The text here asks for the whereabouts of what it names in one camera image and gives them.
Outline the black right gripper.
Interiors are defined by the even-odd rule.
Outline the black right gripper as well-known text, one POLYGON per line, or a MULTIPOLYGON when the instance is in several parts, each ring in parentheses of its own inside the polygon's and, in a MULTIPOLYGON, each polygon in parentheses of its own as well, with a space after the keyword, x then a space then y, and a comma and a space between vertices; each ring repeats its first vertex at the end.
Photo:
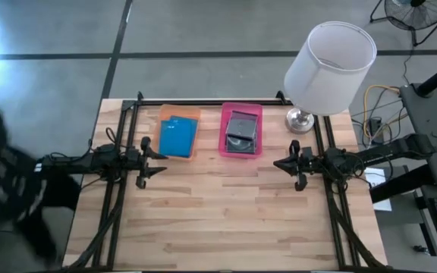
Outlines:
POLYGON ((295 177, 295 190, 303 191, 308 184, 307 176, 304 174, 304 172, 306 171, 313 173, 311 170, 311 164, 313 160, 311 148, 308 147, 307 154, 304 155, 300 147, 300 142, 298 140, 292 140, 289 147, 289 152, 290 155, 288 157, 274 161, 273 165, 278 166, 278 168, 282 171, 288 173, 292 177, 295 177))

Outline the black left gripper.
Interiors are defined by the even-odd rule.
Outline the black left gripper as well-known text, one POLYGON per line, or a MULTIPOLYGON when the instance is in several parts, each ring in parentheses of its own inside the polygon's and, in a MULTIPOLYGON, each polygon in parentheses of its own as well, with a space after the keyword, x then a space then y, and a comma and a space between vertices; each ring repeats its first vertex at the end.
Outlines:
POLYGON ((165 155, 154 152, 150 148, 151 139, 148 136, 142 138, 140 150, 130 148, 126 152, 127 163, 126 169, 129 171, 139 171, 136 179, 136 185, 139 189, 146 188, 146 179, 166 170, 166 167, 149 167, 148 159, 167 159, 165 155))

